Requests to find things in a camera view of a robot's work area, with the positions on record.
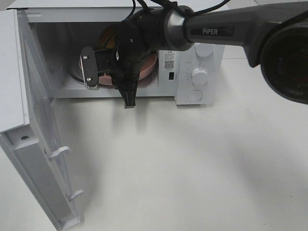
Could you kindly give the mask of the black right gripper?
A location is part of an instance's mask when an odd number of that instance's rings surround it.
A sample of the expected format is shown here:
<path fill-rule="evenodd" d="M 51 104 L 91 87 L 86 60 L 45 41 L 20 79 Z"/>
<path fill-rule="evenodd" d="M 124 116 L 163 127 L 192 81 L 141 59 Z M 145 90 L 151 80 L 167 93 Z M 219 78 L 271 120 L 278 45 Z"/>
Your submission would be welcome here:
<path fill-rule="evenodd" d="M 145 43 L 139 26 L 127 20 L 115 25 L 117 39 L 115 47 L 111 50 L 118 55 L 119 60 L 117 63 L 121 69 L 131 69 L 131 62 L 135 63 L 143 59 L 144 56 L 147 57 L 151 50 Z M 117 88 L 124 100 L 125 108 L 134 108 L 136 106 L 138 82 L 138 80 L 118 82 Z"/>

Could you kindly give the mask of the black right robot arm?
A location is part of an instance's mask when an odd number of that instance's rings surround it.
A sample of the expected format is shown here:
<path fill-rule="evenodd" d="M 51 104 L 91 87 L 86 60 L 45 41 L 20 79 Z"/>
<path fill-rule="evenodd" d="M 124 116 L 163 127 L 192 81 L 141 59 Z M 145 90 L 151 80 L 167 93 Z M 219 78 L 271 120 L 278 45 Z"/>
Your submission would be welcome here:
<path fill-rule="evenodd" d="M 280 96 L 308 102 L 308 4 L 287 2 L 194 12 L 168 0 L 115 26 L 115 46 L 95 53 L 98 73 L 111 75 L 127 107 L 135 106 L 140 69 L 154 50 L 186 51 L 194 43 L 242 47 Z"/>

